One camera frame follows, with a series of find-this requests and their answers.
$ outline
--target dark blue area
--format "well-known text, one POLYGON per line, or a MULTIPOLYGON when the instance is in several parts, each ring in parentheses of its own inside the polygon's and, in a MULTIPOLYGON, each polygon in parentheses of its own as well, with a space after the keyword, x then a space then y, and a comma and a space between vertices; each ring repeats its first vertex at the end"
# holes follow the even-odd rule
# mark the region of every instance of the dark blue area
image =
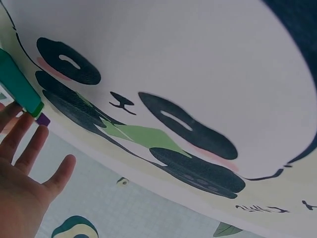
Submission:
MULTIPOLYGON (((293 38, 307 63, 316 87, 317 2, 315 0, 263 0, 263 2, 274 12, 293 38)), ((291 159, 289 163, 304 158, 316 147, 317 133, 306 150, 296 158, 291 159)))
POLYGON ((78 234, 78 235, 75 235, 74 238, 89 238, 89 236, 84 234, 78 234))

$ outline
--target panda illustration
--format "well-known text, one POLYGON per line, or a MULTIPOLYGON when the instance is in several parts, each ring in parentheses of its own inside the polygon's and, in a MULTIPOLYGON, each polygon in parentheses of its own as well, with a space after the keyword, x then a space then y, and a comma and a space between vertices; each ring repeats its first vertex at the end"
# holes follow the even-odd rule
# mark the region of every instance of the panda illustration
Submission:
POLYGON ((192 187, 233 199, 317 146, 311 1, 1 2, 59 111, 192 187))

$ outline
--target pink cheek blush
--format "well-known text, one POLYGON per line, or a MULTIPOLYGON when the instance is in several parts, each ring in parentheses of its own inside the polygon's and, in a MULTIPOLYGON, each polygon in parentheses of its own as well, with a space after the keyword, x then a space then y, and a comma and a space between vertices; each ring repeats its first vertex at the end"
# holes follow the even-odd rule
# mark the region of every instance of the pink cheek blush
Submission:
POLYGON ((192 144, 190 144, 191 147, 193 147, 196 151, 198 151, 199 153, 205 155, 206 157, 210 158, 210 163, 212 163, 213 161, 217 161, 219 162, 220 164, 222 164, 223 166, 225 166, 226 168, 230 169, 231 171, 233 172, 238 172, 239 171, 239 168, 232 162, 230 162, 229 160, 226 160, 218 155, 215 155, 214 153, 211 153, 207 150, 204 150, 204 149, 201 149, 201 148, 198 148, 192 144))
POLYGON ((42 69, 44 69, 47 72, 52 73, 53 75, 55 75, 58 78, 67 80, 67 81, 71 81, 70 78, 66 77, 64 74, 58 72, 56 69, 52 68, 48 63, 46 63, 46 61, 42 58, 42 57, 38 57, 37 58, 37 62, 39 63, 40 67, 42 69))

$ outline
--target fingers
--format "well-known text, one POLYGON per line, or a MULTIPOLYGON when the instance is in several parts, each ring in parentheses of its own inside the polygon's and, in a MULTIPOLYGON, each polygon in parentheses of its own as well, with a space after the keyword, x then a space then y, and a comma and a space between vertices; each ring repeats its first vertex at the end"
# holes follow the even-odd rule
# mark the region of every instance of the fingers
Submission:
POLYGON ((73 155, 67 155, 55 174, 43 185, 51 192, 52 201, 63 191, 67 182, 74 171, 76 158, 73 155))
POLYGON ((32 166, 41 151, 44 143, 49 135, 49 130, 46 126, 39 126, 34 133, 29 144, 15 163, 15 167, 21 170, 22 173, 28 175, 32 166))
POLYGON ((34 118, 28 114, 25 113, 22 115, 18 122, 15 124, 13 129, 10 131, 10 133, 3 139, 2 143, 0 144, 0 157, 8 160, 9 163, 12 162, 14 153, 24 136, 24 134, 27 132, 27 130, 30 128, 34 121, 34 118))
POLYGON ((2 132, 5 126, 19 113, 22 111, 22 107, 16 102, 13 102, 6 106, 1 107, 0 111, 0 131, 2 132))

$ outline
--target panda eye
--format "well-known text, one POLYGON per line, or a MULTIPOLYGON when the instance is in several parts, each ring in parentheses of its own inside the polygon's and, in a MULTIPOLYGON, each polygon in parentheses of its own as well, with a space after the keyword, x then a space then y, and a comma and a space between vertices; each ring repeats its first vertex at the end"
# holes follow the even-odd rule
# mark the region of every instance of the panda eye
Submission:
POLYGON ((65 77, 86 85, 100 83, 101 75, 96 67, 70 46, 44 37, 36 45, 45 63, 65 77))
POLYGON ((166 117, 169 117, 171 118, 172 120, 178 122, 179 124, 181 124, 183 127, 185 127, 187 130, 190 130, 190 131, 193 131, 193 129, 185 122, 183 122, 182 120, 180 120, 179 118, 173 116, 172 114, 168 113, 168 112, 164 112, 164 111, 161 111, 161 113, 166 116, 166 117))
POLYGON ((227 160, 238 157, 235 146, 228 138, 200 123, 180 106, 145 92, 139 92, 139 97, 160 122, 192 145, 227 160))
POLYGON ((79 65, 75 61, 73 61, 70 57, 60 55, 59 58, 60 60, 70 62, 75 68, 80 69, 79 65))

